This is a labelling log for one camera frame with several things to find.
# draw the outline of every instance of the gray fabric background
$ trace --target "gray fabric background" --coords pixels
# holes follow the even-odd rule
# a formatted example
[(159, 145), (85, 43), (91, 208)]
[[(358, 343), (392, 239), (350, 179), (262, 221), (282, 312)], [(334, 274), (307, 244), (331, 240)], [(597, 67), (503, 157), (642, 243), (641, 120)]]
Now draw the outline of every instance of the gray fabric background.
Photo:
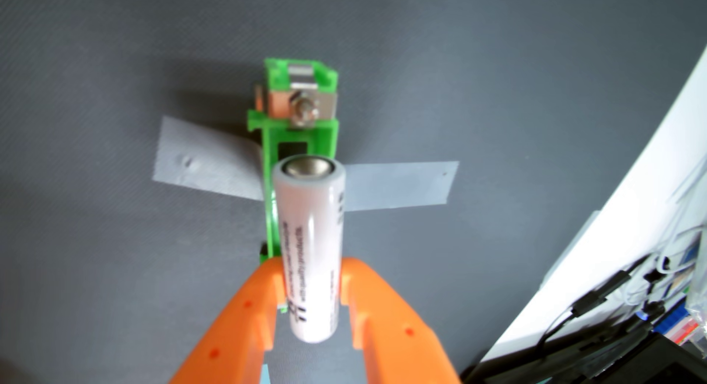
[[(340, 71), (344, 163), (460, 161), (449, 204), (347, 214), (478, 360), (617, 186), (707, 0), (0, 0), (0, 382), (164, 383), (257, 266), (261, 203), (150, 180), (162, 115), (243, 132), (266, 56)], [(362, 383), (278, 321), (273, 384)]]

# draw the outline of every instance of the masking tape strip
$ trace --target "masking tape strip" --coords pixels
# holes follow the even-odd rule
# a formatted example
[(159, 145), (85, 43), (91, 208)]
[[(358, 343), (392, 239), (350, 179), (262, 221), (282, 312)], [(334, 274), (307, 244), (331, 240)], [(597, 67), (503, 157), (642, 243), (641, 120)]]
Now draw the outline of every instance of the masking tape strip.
[[(260, 146), (245, 138), (163, 117), (152, 179), (263, 200)], [(346, 165), (347, 211), (446, 204), (459, 162)]]

